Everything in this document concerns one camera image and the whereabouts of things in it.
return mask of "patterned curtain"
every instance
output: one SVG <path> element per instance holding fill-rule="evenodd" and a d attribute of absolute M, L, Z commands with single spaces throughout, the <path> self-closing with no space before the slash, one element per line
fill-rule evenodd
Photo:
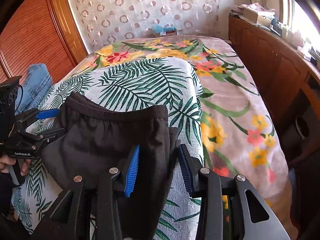
<path fill-rule="evenodd" d="M 85 43 L 96 50 L 152 27 L 174 25 L 181 34 L 215 36 L 219 0 L 69 0 Z"/>

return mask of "denim jeans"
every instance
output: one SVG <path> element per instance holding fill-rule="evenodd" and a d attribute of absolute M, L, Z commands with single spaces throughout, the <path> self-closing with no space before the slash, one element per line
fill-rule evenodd
<path fill-rule="evenodd" d="M 52 78 L 43 63 L 30 65 L 27 76 L 22 84 L 23 96 L 15 114 L 38 107 L 44 98 L 46 92 L 52 85 Z M 15 102 L 17 108 L 21 98 L 21 89 L 18 90 L 18 96 Z"/>

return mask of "finger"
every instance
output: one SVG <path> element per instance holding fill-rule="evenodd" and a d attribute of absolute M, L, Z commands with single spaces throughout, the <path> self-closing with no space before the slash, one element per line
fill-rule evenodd
<path fill-rule="evenodd" d="M 8 167 L 5 166 L 4 169 L 2 169 L 0 172 L 1 173 L 9 173 L 10 171 L 9 171 Z"/>
<path fill-rule="evenodd" d="M 30 162 L 31 160 L 24 160 L 24 163 L 21 167 L 21 176 L 26 176 L 28 174 Z"/>
<path fill-rule="evenodd" d="M 9 173 L 8 167 L 5 165 L 5 163 L 0 163 L 0 172 L 1 173 Z"/>
<path fill-rule="evenodd" d="M 5 163 L 7 165 L 14 165 L 16 163 L 16 159 L 8 157 L 6 154 L 0 157 L 0 163 Z"/>

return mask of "black handheld device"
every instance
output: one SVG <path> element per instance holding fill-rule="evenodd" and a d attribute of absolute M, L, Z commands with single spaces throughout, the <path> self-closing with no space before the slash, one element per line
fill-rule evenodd
<path fill-rule="evenodd" d="M 58 109 L 38 110 L 33 108 L 15 115 L 15 101 L 18 95 L 19 80 L 22 76 L 12 77 L 0 84 L 0 157 L 7 154 L 11 158 L 40 158 L 42 149 L 66 133 L 65 129 L 47 129 L 34 135 L 25 129 L 37 120 L 58 115 Z M 15 185 L 24 183 L 20 170 L 23 162 L 16 161 L 9 167 Z"/>

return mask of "wooden louvered door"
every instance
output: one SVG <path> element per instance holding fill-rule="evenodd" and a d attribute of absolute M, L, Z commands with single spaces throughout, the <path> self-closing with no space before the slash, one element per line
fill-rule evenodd
<path fill-rule="evenodd" d="M 4 67 L 0 64 L 0 83 L 8 79 L 8 75 L 4 70 Z"/>
<path fill-rule="evenodd" d="M 45 63 L 53 83 L 76 66 L 54 17 L 51 0 L 25 0 L 20 5 L 0 35 L 0 61 L 8 77 L 23 76 L 20 82 L 31 64 Z"/>

